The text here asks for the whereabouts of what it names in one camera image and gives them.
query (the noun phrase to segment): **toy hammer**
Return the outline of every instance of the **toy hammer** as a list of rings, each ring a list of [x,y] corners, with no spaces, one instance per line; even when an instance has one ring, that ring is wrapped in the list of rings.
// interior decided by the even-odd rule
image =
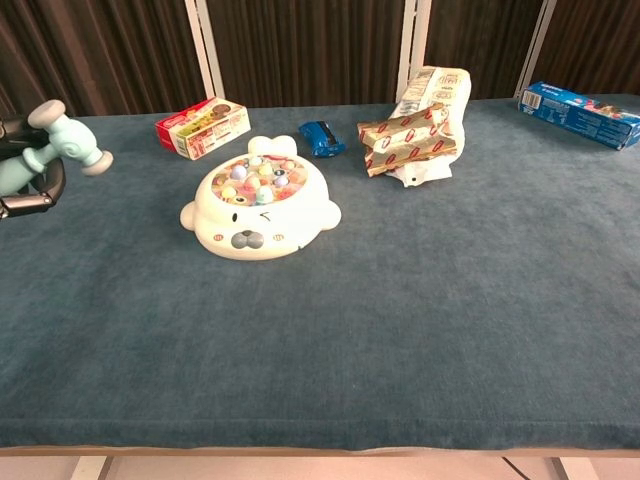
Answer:
[[[113,155],[99,150],[91,130],[67,117],[65,110],[60,100],[49,100],[31,112],[29,125],[45,130],[49,143],[39,150],[27,147],[21,156],[0,162],[0,197],[18,192],[58,157],[79,161],[84,174],[90,176],[100,175],[111,166]]]

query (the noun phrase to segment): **cable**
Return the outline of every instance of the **cable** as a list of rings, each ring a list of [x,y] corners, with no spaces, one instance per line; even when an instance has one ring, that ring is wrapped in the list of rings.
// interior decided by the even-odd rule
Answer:
[[[518,467],[516,467],[513,463],[511,463],[507,457],[502,457],[502,459],[507,463],[507,465],[509,465],[513,469],[514,472],[520,475],[524,480],[531,480],[524,473],[522,473]]]

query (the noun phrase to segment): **floor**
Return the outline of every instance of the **floor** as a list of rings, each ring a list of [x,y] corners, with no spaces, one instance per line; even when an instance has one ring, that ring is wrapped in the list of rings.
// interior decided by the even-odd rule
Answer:
[[[510,458],[531,480],[563,480],[550,460]],[[0,458],[0,480],[69,480],[78,457]],[[640,479],[640,458],[591,460],[599,480]],[[418,458],[120,457],[104,480],[522,480],[501,458],[437,453]]]

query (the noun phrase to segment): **snack bag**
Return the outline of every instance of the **snack bag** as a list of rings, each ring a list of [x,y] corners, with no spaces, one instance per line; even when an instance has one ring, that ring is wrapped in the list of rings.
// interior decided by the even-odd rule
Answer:
[[[410,162],[454,154],[456,143],[450,138],[448,117],[449,110],[435,104],[405,117],[359,123],[369,176],[397,170]]]
[[[469,72],[459,68],[425,66],[415,76],[390,118],[404,117],[422,111],[435,104],[444,105],[448,111],[447,126],[443,135],[455,148],[440,151],[440,155],[412,161],[385,173],[398,178],[405,187],[417,186],[430,180],[451,177],[449,165],[460,157],[464,149],[462,117],[471,93]]]

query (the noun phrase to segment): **table leg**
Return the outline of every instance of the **table leg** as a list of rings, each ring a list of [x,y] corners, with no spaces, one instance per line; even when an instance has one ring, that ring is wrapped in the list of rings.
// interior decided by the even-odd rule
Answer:
[[[598,474],[588,458],[559,457],[552,459],[552,462],[561,480],[598,480]]]
[[[112,461],[113,457],[80,457],[71,480],[104,480]]]

